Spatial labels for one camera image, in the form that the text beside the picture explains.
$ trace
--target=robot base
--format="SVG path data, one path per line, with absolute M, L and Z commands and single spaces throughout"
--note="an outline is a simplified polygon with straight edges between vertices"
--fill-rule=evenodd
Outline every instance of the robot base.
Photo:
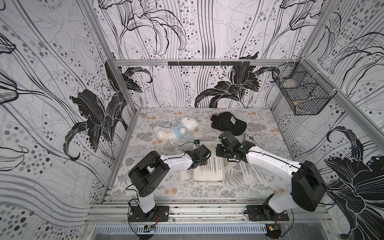
M 279 214 L 275 213 L 274 214 L 275 219 L 267 219 L 265 217 L 262 205 L 247 205 L 247 212 L 248 212 L 248 218 L 252 222 L 274 221 L 276 217 L 279 218 L 279 221 L 289 221 L 289 217 L 286 211 Z
M 152 219 L 147 219 L 145 213 L 142 212 L 139 206 L 132 206 L 131 213 L 129 213 L 129 221 L 130 222 L 156 222 L 155 216 Z M 169 215 L 169 206 L 157 206 L 156 213 L 154 215 L 159 217 L 157 213 L 160 214 L 159 222 L 167 222 Z

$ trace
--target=mounting plate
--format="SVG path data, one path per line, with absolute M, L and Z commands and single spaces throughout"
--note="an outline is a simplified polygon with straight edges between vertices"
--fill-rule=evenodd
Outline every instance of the mounting plate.
M 148 222 L 148 221 L 145 221 L 145 215 L 139 209 L 139 206 L 132 206 L 131 212 L 132 212 L 132 215 L 129 214 L 130 222 Z M 167 222 L 168 215 L 169 215 L 169 206 L 157 206 L 156 213 L 160 214 L 159 222 Z M 155 221 L 156 221 L 156 218 L 153 217 L 151 222 L 155 222 Z
M 250 221 L 259 222 L 259 221 L 270 221 L 263 216 L 262 206 L 261 205 L 247 205 L 248 218 Z M 287 211 L 277 214 L 279 221 L 289 221 L 289 216 Z

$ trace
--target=metal mesh basket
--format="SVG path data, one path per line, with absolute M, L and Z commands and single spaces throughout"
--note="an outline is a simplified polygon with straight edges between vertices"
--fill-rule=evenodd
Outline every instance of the metal mesh basket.
M 295 115 L 317 115 L 332 97 L 299 63 L 286 63 L 272 73 Z

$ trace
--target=plush toy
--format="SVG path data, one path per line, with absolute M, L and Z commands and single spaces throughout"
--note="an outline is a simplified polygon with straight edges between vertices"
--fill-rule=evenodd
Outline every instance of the plush toy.
M 174 121 L 169 128 L 154 126 L 153 131 L 161 140 L 181 139 L 189 135 L 198 125 L 196 119 L 182 117 L 180 121 Z

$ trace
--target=floral tablecloth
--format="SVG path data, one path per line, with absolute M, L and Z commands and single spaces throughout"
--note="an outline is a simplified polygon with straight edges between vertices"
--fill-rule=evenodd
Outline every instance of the floral tablecloth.
M 277 124 L 269 109 L 240 109 L 240 108 L 143 108 L 139 114 L 132 139 L 129 143 L 124 160 L 120 166 L 111 195 L 132 195 L 132 191 L 124 190 L 131 182 L 129 170 L 135 166 L 150 151 L 159 154 L 177 154 L 177 146 L 187 141 L 218 141 L 221 132 L 211 127 L 213 114 L 217 115 L 229 111 L 236 118 L 247 123 L 247 129 L 241 136 L 249 132 L 255 137 L 255 143 L 266 151 L 291 159 L 289 151 L 279 132 Z M 183 116 L 193 117 L 199 121 L 199 126 L 190 136 L 181 140 L 157 139 L 152 127 L 159 125 L 169 127 L 175 119 Z M 198 183 L 192 179 L 192 170 L 188 170 L 190 178 L 182 180 L 180 171 L 168 173 L 155 190 L 155 196 L 170 197 L 267 197 L 272 192 L 281 192 L 290 188 L 290 183 L 274 173 L 259 168 L 266 184 L 259 182 L 255 186 L 245 184 L 239 163 L 224 160 L 225 181 L 223 183 Z

